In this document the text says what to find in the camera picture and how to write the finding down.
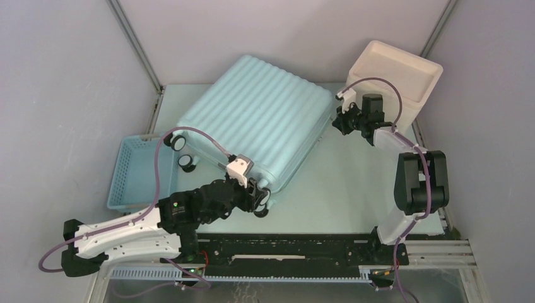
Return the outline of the light blue ribbed suitcase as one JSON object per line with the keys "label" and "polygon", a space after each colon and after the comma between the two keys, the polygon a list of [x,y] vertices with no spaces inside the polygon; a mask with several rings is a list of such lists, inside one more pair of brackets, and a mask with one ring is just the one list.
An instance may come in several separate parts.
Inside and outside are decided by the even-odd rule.
{"label": "light blue ribbed suitcase", "polygon": [[240,57],[178,120],[165,144],[226,167],[245,158],[249,188],[281,192],[329,122],[332,93],[250,55]]}

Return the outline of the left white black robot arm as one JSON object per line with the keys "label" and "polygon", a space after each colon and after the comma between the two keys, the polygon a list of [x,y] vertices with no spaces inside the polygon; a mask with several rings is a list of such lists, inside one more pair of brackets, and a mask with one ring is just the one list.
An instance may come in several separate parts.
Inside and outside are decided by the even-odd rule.
{"label": "left white black robot arm", "polygon": [[153,207],[108,222],[64,222],[68,247],[61,253],[61,270],[68,277],[86,276],[103,264],[146,259],[191,263],[200,253],[200,225],[225,220],[235,208],[266,216],[271,192],[253,180],[242,186],[235,179],[218,179],[197,189],[160,199]]}

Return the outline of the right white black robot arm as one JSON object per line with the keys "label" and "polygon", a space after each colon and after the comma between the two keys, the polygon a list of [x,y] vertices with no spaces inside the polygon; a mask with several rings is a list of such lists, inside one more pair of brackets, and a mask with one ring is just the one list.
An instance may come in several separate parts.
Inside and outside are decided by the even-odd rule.
{"label": "right white black robot arm", "polygon": [[401,243],[417,222],[449,204],[447,159],[444,152],[413,143],[387,122],[380,94],[365,94],[361,106],[350,94],[338,93],[336,99],[342,104],[332,125],[343,135],[360,132],[371,146],[389,152],[397,161],[395,205],[376,228],[378,240],[367,246],[369,260],[382,264],[392,256],[391,246]]}

